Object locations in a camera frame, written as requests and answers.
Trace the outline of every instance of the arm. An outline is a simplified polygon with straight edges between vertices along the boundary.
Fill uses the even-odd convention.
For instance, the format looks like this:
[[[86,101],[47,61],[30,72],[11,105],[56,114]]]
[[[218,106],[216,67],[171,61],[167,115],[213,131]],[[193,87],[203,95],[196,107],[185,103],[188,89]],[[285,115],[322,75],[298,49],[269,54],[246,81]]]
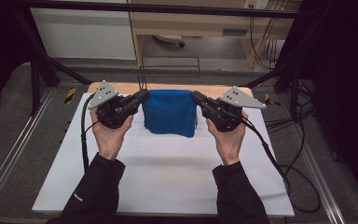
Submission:
[[[97,122],[96,111],[91,110],[92,123]],[[124,164],[116,160],[126,131],[131,127],[129,116],[117,129],[96,123],[92,131],[99,152],[83,175],[74,193],[54,222],[60,224],[112,223],[118,204],[118,183],[124,173]]]
[[[240,124],[232,132],[220,133],[211,120],[207,119],[207,124],[224,164],[213,169],[218,189],[216,204],[219,223],[269,223],[264,205],[240,162],[245,125]]]

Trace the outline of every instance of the silver metal bracket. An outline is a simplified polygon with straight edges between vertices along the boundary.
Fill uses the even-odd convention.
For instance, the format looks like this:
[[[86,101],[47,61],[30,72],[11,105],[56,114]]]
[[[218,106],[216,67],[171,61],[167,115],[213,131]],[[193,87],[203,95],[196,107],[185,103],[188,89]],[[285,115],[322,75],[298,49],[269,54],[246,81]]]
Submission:
[[[220,96],[220,100],[236,107],[250,107],[259,109],[264,109],[267,107],[266,104],[262,104],[257,99],[246,94],[237,87],[233,87],[226,91],[222,96]]]
[[[89,102],[89,110],[101,105],[118,95],[118,91],[105,80],[97,88],[94,97]]]

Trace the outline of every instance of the hand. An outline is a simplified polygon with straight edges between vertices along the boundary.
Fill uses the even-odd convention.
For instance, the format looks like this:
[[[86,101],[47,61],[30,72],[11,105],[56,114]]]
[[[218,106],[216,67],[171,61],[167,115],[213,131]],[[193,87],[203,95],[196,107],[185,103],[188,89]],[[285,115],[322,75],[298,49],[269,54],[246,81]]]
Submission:
[[[92,123],[98,121],[97,108],[90,111]],[[102,157],[114,161],[124,141],[124,135],[131,127],[133,115],[128,116],[123,125],[117,129],[110,129],[101,122],[92,126],[92,132],[97,140],[98,150]]]
[[[248,115],[244,111],[242,111],[242,115],[248,119]],[[216,126],[214,126],[210,119],[206,119],[206,123],[208,124],[208,131],[213,135],[216,141],[216,149],[223,164],[227,166],[239,161],[246,126],[241,123],[232,132],[221,133],[217,131]]]

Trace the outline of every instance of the desk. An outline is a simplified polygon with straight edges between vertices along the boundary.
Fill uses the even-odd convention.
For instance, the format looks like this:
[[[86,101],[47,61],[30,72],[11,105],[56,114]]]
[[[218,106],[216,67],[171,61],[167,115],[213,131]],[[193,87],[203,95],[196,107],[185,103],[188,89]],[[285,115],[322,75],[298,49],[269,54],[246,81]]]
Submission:
[[[245,0],[127,0],[129,4],[179,5],[194,7],[244,8]],[[301,2],[289,1],[297,10]],[[280,10],[283,2],[268,1],[267,9]],[[183,15],[167,13],[130,12],[132,38],[138,63],[142,62],[145,35],[184,35],[238,38],[250,67],[258,70],[255,53],[251,44],[250,18],[211,15]],[[279,19],[269,23],[269,18],[255,18],[252,39],[255,51],[263,55],[269,39],[285,40],[293,20]],[[245,35],[225,35],[225,30],[243,31]]]
[[[95,90],[99,84],[89,87]],[[138,84],[117,83],[121,94],[133,94]],[[148,84],[152,89],[198,90],[218,96],[228,87]],[[83,175],[80,144],[80,115],[90,93],[85,93],[62,142],[48,176],[34,203],[33,210],[46,214],[59,213]],[[270,145],[259,109],[245,108],[249,119]],[[144,128],[142,107],[134,116],[118,159],[126,164],[119,184],[120,201],[117,213],[136,216],[215,216],[217,187],[212,169],[221,164],[214,139],[207,131],[198,107],[199,124],[193,138],[175,134],[152,134]],[[90,114],[86,126],[90,126]],[[89,158],[97,146],[92,132],[87,136]],[[251,131],[245,136],[241,161],[252,185],[260,195],[271,217],[293,216],[293,208],[278,172],[272,166],[258,137]]]

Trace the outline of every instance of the blue cloth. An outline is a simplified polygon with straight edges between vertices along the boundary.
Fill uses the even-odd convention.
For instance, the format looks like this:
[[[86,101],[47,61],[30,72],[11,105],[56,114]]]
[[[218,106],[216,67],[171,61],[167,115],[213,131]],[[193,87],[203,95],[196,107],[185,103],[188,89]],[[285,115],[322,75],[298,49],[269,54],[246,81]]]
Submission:
[[[175,133],[193,137],[197,119],[197,105],[192,91],[152,90],[142,104],[145,127],[151,133]]]

